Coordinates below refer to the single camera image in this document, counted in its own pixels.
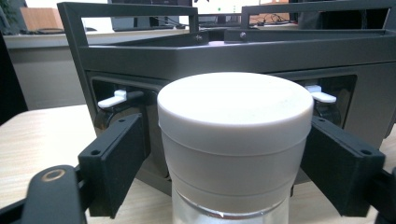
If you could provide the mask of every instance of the transparent container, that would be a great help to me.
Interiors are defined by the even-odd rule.
[[[288,224],[289,197],[283,202],[251,213],[222,213],[196,204],[172,187],[173,222],[175,224]]]

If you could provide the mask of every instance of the light wooden table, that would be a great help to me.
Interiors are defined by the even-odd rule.
[[[0,207],[24,198],[36,173],[60,164],[77,165],[78,153],[94,138],[85,105],[28,111],[0,126]],[[396,130],[384,140],[386,169],[396,166]],[[313,183],[295,186],[290,224],[373,223],[368,217],[340,217]],[[88,217],[89,223],[172,223],[171,197],[135,180],[116,219]]]

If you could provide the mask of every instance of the black enclosure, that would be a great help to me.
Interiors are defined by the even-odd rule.
[[[320,117],[332,121],[373,147],[394,124],[396,109],[396,1],[351,0],[243,7],[241,28],[198,31],[192,7],[58,5],[92,123],[100,134],[113,119],[141,113],[150,155],[138,177],[170,192],[158,127],[156,95],[169,82],[212,72],[251,72],[283,77],[303,86],[319,85],[337,97],[316,102]],[[388,8],[383,29],[255,30],[249,16],[260,13]],[[190,33],[89,45],[81,18],[122,16],[190,17]],[[221,33],[222,42],[213,42]],[[123,90],[142,95],[136,101],[100,108],[98,102]]]

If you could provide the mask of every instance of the white toggle clamp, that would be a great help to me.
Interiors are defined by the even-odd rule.
[[[317,100],[322,103],[327,103],[327,104],[332,104],[337,101],[337,98],[335,96],[329,95],[325,92],[321,91],[321,87],[318,85],[313,85],[313,86],[305,86],[305,88],[311,92],[312,97],[314,100]]]
[[[125,101],[126,101],[126,91],[118,90],[118,91],[114,91],[113,97],[107,98],[103,101],[99,101],[98,105],[101,108],[109,108],[113,105],[118,105]]]

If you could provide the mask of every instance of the white cap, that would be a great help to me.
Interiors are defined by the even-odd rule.
[[[312,107],[304,87],[260,74],[203,74],[165,86],[159,123],[177,190],[224,212],[279,203],[297,174]]]

